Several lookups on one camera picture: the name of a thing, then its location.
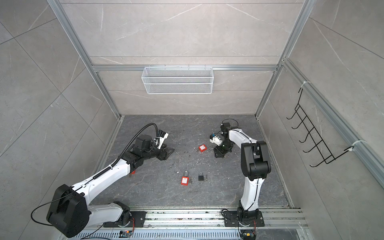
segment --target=white metal basket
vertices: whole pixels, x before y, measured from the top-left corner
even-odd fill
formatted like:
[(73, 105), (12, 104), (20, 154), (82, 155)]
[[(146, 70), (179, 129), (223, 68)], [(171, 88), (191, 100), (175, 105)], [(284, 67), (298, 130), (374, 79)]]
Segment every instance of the white metal basket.
[(141, 76), (148, 94), (212, 93), (212, 67), (146, 67)]

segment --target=wall tile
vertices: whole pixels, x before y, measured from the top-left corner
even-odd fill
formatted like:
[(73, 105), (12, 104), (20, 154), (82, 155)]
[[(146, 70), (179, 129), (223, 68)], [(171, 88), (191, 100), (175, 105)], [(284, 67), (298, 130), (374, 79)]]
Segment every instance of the wall tile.
[(57, 19), (16, 40), (61, 92), (85, 68)]
[(311, 19), (290, 58), (384, 159), (384, 60)]
[(6, 193), (0, 196), (0, 238), (14, 239), (21, 234), (30, 220), (30, 212), (39, 204), (87, 127), (69, 102), (59, 96), (0, 157), (0, 192)]
[(90, 56), (154, 57), (279, 56), (301, 6), (63, 4)]
[(121, 114), (254, 114), (264, 91), (147, 94), (110, 91)]
[[(141, 71), (100, 72), (110, 91), (145, 91), (141, 75)], [(265, 90), (271, 76), (271, 71), (215, 71), (213, 90)]]
[(260, 116), (260, 123), (292, 201), (295, 207), (302, 209), (315, 239), (341, 240), (298, 150), (280, 118), (271, 101), (268, 100)]
[(384, 57), (384, 1), (318, 0), (311, 17)]
[(0, 45), (0, 155), (60, 94), (20, 45)]
[(93, 57), (93, 64), (276, 64), (279, 56), (231, 57)]
[(103, 102), (95, 118), (89, 125), (99, 138), (106, 143), (115, 125), (116, 117), (106, 101)]
[(14, 37), (54, 18), (46, 0), (0, 1), (0, 22)]
[[(53, 194), (59, 186), (63, 184), (71, 186), (91, 176), (93, 167), (96, 165), (103, 148), (103, 142), (89, 127), (69, 159), (65, 162), (40, 204), (52, 201)], [(49, 205), (41, 207), (33, 216), (39, 221), (48, 224), (45, 220), (48, 209)], [(42, 226), (33, 221), (29, 221), (20, 240), (40, 240), (41, 236), (45, 236), (45, 239), (57, 239), (60, 234), (61, 233), (53, 227)]]
[(12, 38), (12, 35), (5, 29), (5, 27), (0, 23), (0, 43), (8, 41)]
[[(297, 116), (291, 120), (286, 119), (294, 113), (294, 107), (299, 98), (299, 93), (297, 93), (299, 88), (300, 85), (290, 73), (284, 71), (272, 91), (270, 100), (293, 139), (341, 238), (353, 240), (380, 239), (382, 235), (380, 219), (384, 217), (384, 212), (377, 211), (377, 209), (382, 205), (381, 199), (384, 198), (384, 190), (360, 159), (353, 152), (348, 152), (328, 165), (323, 163), (316, 168), (309, 166), (309, 164), (316, 165), (321, 162), (322, 158), (315, 149), (309, 153), (303, 152), (311, 149), (314, 143), (310, 138), (305, 143), (299, 142), (299, 140), (304, 141), (307, 131), (303, 125), (298, 129), (292, 129), (291, 126), (296, 127), (300, 123), (300, 119)], [(305, 91), (301, 96), (300, 105), (334, 156), (343, 153), (343, 149), (348, 147), (347, 143)], [(324, 144), (320, 144), (319, 148), (325, 157), (330, 155)]]
[[(201, 3), (199, 0), (60, 0), (61, 3)], [(304, 0), (205, 0), (204, 3), (303, 3)]]
[(86, 69), (65, 89), (63, 96), (88, 124), (104, 102), (104, 96)]

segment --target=gray floor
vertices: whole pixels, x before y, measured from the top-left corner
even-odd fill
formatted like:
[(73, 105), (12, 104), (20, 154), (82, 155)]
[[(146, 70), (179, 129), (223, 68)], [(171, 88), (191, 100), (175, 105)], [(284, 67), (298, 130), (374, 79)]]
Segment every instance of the gray floor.
[[(198, 146), (209, 142), (209, 135), (220, 130), (223, 119), (234, 118), (245, 133), (262, 140), (253, 115), (126, 115), (108, 156), (110, 164), (134, 134), (150, 122), (169, 133), (165, 143), (175, 149), (166, 161), (146, 160), (131, 177), (123, 177), (99, 194), (93, 204), (119, 200), (128, 206), (225, 206), (238, 205), (245, 177), (240, 168), (240, 148), (225, 158), (215, 158), (213, 151), (199, 152)], [(155, 135), (153, 127), (143, 134)], [(192, 183), (181, 185), (181, 177), (189, 171)], [(199, 182), (203, 172), (207, 181)], [(259, 205), (287, 206), (287, 200), (274, 165), (262, 186)]]

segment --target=black padlock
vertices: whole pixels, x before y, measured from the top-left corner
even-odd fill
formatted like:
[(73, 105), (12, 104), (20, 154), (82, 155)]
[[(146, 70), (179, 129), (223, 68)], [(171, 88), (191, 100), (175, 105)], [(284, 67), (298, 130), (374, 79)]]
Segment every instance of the black padlock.
[(199, 173), (199, 181), (204, 181), (204, 175), (203, 173)]

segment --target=black corrugated cable hose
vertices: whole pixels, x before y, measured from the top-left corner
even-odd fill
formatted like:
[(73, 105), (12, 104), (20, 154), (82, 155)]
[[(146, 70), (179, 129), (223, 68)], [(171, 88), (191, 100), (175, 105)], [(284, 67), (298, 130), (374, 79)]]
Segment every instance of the black corrugated cable hose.
[[(129, 141), (129, 143), (127, 144), (127, 146), (124, 148), (124, 150), (121, 152), (121, 154), (119, 155), (119, 157), (111, 164), (112, 167), (114, 167), (118, 162), (119, 160), (123, 157), (124, 153), (129, 149), (129, 147), (131, 146), (131, 144), (133, 143), (133, 141), (135, 141), (135, 139), (141, 134), (142, 131), (144, 131), (147, 127), (149, 126), (154, 126), (155, 127), (155, 130), (156, 130), (156, 138), (159, 138), (158, 136), (158, 133), (159, 133), (159, 130), (157, 129), (157, 125), (155, 123), (148, 123), (147, 125), (145, 125), (142, 129), (140, 129), (140, 131), (138, 131), (136, 133), (136, 135)], [(160, 144), (160, 141), (159, 139), (157, 140), (157, 144), (156, 144), (156, 147), (158, 147)], [(106, 173), (108, 170), (110, 170), (111, 167), (107, 167), (106, 169), (104, 169), (103, 171), (99, 172), (98, 174), (96, 174), (95, 176), (93, 176), (93, 180), (95, 180), (96, 178), (100, 177), (101, 175), (103, 175), (104, 173)]]

